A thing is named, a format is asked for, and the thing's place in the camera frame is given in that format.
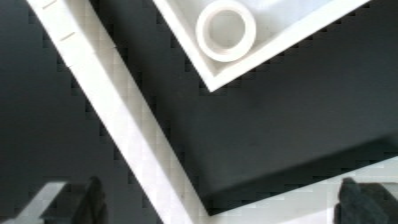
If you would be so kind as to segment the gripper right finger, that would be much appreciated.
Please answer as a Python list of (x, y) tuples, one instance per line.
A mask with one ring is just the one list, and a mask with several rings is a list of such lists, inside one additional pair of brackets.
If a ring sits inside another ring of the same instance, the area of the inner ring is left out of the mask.
[(398, 224), (398, 183), (342, 179), (332, 224)]

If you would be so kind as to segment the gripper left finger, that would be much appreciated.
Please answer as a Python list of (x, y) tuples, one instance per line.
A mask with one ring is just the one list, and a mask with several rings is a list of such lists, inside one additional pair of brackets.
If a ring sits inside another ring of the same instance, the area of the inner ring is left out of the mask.
[(12, 224), (108, 224), (103, 185), (49, 182), (30, 200)]

